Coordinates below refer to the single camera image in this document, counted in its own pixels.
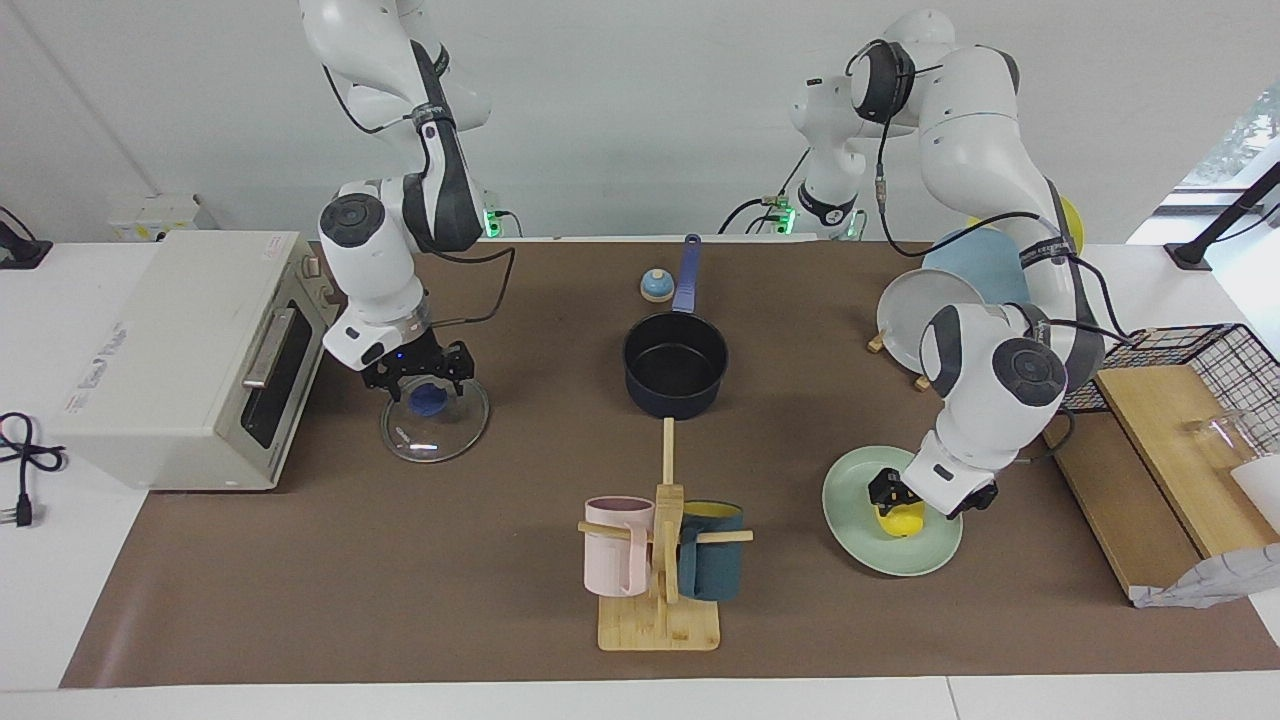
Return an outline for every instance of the dark teal mug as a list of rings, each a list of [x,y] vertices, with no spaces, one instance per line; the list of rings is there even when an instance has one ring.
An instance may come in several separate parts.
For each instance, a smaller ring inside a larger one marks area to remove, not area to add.
[[[742,509],[737,505],[716,500],[685,503],[676,564],[680,594],[716,602],[737,597],[742,577],[742,543],[698,544],[698,536],[741,529]]]

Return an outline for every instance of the oven door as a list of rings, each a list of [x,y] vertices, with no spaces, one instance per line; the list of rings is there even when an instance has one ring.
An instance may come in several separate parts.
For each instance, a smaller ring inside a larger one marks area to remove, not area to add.
[[[228,442],[275,484],[315,378],[328,322],[302,283],[285,273],[266,309],[241,378]]]

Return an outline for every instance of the pink mug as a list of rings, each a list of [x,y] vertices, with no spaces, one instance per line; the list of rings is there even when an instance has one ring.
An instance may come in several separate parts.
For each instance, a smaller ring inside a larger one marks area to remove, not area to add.
[[[586,521],[631,530],[630,539],[585,534],[582,584],[604,597],[632,597],[649,589],[649,532],[653,501],[604,496],[586,501]]]

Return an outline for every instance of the oven window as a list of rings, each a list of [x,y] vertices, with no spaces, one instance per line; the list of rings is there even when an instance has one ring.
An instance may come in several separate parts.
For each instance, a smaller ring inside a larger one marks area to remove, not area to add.
[[[250,392],[244,411],[241,413],[241,427],[264,448],[271,447],[271,441],[275,439],[275,430],[284,416],[284,406],[289,402],[293,384],[311,345],[311,323],[297,302],[291,300],[289,307],[296,313],[284,336],[275,369],[271,370],[265,387]]]

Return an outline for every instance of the wooden peg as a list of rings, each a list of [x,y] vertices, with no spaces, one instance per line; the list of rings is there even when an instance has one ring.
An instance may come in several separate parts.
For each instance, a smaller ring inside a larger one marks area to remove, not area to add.
[[[662,419],[662,484],[676,482],[676,419]]]
[[[614,539],[631,539],[631,530],[617,525],[602,525],[599,523],[577,521],[577,532],[593,533]],[[724,530],[719,533],[703,533],[698,536],[698,544],[716,544],[722,542],[751,542],[755,539],[754,530]],[[653,542],[653,533],[648,534],[648,541]]]

